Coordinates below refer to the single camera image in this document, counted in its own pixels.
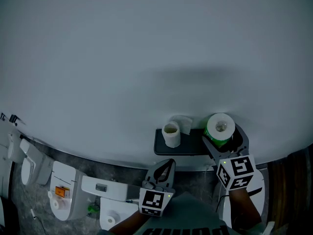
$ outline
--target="tiled floor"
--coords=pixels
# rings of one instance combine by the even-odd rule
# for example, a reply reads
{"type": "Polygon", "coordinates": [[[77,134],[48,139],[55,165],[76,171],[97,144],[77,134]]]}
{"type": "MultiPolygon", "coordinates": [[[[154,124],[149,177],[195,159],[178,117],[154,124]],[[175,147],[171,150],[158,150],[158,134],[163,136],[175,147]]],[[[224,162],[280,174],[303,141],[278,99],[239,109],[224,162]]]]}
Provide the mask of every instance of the tiled floor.
{"type": "MultiPolygon", "coordinates": [[[[131,169],[109,164],[102,164],[75,157],[39,143],[32,142],[40,151],[53,159],[72,166],[88,176],[106,180],[116,180],[140,186],[146,170],[131,169]]],[[[41,220],[47,235],[85,235],[97,234],[100,230],[99,214],[86,216],[72,221],[60,221],[52,213],[47,190],[50,180],[45,186],[33,184],[24,186],[21,182],[21,164],[14,168],[11,198],[18,209],[20,230],[22,235],[42,235],[43,228],[39,221],[33,220],[30,209],[34,209],[41,220]]],[[[174,189],[178,194],[187,191],[205,203],[212,204],[212,194],[217,183],[214,172],[176,172],[174,189]]]]}

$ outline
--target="green object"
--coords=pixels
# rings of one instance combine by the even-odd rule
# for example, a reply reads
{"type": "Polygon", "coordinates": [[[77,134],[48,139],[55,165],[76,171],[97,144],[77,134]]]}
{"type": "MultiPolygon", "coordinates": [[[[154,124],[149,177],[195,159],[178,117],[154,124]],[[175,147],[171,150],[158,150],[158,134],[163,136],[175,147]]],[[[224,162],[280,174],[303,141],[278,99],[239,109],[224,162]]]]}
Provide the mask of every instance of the green object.
{"type": "Polygon", "coordinates": [[[90,213],[100,212],[100,207],[98,207],[98,206],[88,206],[88,211],[90,213]]]}
{"type": "Polygon", "coordinates": [[[207,126],[205,127],[204,129],[204,134],[206,136],[208,136],[213,142],[214,144],[218,147],[218,148],[221,148],[224,144],[226,144],[228,142],[228,140],[230,140],[230,138],[226,139],[226,140],[217,140],[215,138],[213,138],[210,133],[208,132],[207,130],[207,126]]]}

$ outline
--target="toilet bowl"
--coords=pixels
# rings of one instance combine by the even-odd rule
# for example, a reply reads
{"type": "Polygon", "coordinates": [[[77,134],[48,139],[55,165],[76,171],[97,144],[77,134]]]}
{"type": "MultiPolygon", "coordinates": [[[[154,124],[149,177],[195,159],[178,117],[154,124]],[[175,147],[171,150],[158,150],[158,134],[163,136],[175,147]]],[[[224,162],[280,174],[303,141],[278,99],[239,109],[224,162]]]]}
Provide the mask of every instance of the toilet bowl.
{"type": "Polygon", "coordinates": [[[21,141],[20,148],[26,155],[21,171],[22,183],[30,185],[36,182],[45,185],[52,172],[54,160],[25,139],[21,141]]]}
{"type": "MultiPolygon", "coordinates": [[[[255,175],[251,179],[249,185],[246,187],[246,190],[252,200],[255,208],[258,213],[262,215],[264,200],[265,200],[265,184],[262,173],[259,170],[256,170],[255,175]]],[[[214,189],[213,201],[215,202],[215,208],[223,195],[229,195],[229,192],[225,190],[224,186],[219,182],[214,189]]],[[[219,218],[223,220],[228,227],[231,227],[231,208],[229,197],[224,197],[219,205],[218,214],[219,218]]]]}
{"type": "Polygon", "coordinates": [[[8,159],[18,164],[23,163],[25,154],[20,148],[21,144],[20,134],[16,132],[11,132],[8,133],[8,138],[9,138],[8,159]]]}

